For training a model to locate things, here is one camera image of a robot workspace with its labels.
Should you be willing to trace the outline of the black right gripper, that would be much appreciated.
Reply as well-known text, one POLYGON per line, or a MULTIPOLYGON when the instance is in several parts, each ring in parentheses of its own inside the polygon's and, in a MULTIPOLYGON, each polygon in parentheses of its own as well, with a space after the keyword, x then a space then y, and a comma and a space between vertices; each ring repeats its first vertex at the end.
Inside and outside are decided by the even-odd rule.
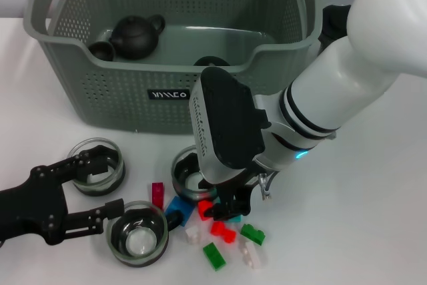
POLYGON ((245 185, 254 177, 263 174, 264 169, 258 164, 250 164, 239 174, 234 175, 230 180, 219 183, 216 186, 201 180, 198 188, 207 196, 216 196, 220 198, 220 203, 203 211, 203 215, 214 220, 229 220, 234 217, 250 213, 250 203, 233 202, 238 191, 242 190, 245 185))

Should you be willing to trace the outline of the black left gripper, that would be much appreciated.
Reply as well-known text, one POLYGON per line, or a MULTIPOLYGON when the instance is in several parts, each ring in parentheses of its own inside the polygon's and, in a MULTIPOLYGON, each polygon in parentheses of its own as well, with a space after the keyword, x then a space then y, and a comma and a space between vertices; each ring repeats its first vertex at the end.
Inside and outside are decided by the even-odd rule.
POLYGON ((63 184, 70 176, 105 172, 106 157, 106 148, 95 146, 55 164, 35 167, 22 184, 2 190, 1 241, 35 234, 49 245, 58 245, 65 237, 102 234, 105 219, 124 214, 123 200, 68 214, 63 184))

